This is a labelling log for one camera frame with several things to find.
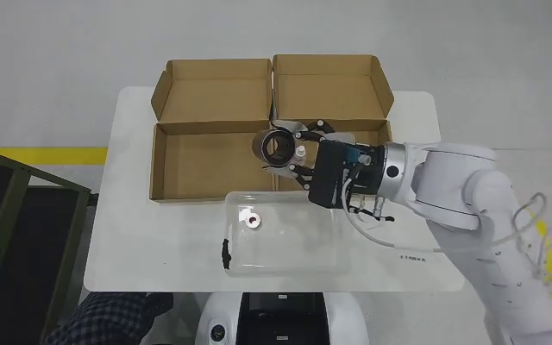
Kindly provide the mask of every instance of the white table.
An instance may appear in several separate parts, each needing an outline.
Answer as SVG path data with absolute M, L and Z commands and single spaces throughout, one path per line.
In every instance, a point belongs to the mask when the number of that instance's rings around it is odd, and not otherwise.
M 453 292 L 464 278 L 442 254 L 401 256 L 351 231 L 350 273 L 303 278 L 230 278 L 223 270 L 222 202 L 158 204 L 148 199 L 153 127 L 151 87 L 119 94 L 85 272 L 90 291 L 167 292 Z M 395 92 L 389 120 L 395 141 L 441 139 L 433 97 Z M 381 239 L 435 246 L 425 221 L 387 203 L 395 223 L 372 230 Z

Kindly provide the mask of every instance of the gray floor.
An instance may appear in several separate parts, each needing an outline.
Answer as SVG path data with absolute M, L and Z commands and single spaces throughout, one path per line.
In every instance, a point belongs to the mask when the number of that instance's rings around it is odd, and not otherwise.
M 379 56 L 394 90 L 434 95 L 444 140 L 497 148 L 520 198 L 552 196 L 549 0 L 4 1 L 0 146 L 107 146 L 119 90 L 167 60 L 275 53 Z M 99 190 L 101 166 L 42 167 Z M 489 343 L 470 285 L 356 296 L 374 344 Z M 174 320 L 150 340 L 189 335 Z

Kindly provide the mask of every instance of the box flap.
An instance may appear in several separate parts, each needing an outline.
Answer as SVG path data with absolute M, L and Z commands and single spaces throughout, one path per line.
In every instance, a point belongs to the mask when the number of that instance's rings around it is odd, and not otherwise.
M 392 106 L 391 89 L 372 55 L 276 55 L 273 67 L 282 120 L 322 118 L 351 130 L 345 122 L 385 120 Z
M 268 59 L 171 60 L 152 96 L 158 120 L 267 120 L 272 103 Z

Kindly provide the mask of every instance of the open cardboard box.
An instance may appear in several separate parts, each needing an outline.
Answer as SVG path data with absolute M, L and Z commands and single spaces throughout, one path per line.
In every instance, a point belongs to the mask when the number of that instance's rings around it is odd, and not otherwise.
M 251 150 L 268 129 L 272 66 L 258 60 L 171 60 L 152 107 L 153 200 L 224 198 L 230 191 L 271 191 L 273 177 Z
M 293 179 L 263 171 L 251 149 L 273 117 L 324 119 L 357 142 L 391 140 L 393 95 L 371 55 L 276 55 L 268 59 L 171 60 L 152 96 L 158 123 L 150 198 L 224 198 L 230 191 L 293 191 Z M 305 143 L 312 166 L 317 145 Z
M 337 132 L 352 132 L 356 142 L 364 144 L 392 140 L 386 118 L 394 98 L 375 56 L 276 55 L 273 69 L 278 119 L 305 125 L 323 119 Z M 305 165 L 313 167 L 317 144 L 303 145 Z M 294 179 L 279 177 L 277 189 L 302 188 Z

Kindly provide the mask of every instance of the transparent plastic tray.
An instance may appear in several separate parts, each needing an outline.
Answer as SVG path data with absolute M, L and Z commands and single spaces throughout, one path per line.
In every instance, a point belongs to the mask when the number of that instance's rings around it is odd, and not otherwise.
M 260 224 L 252 228 L 252 215 Z M 306 192 L 233 191 L 226 197 L 228 275 L 343 273 L 348 261 L 337 214 Z

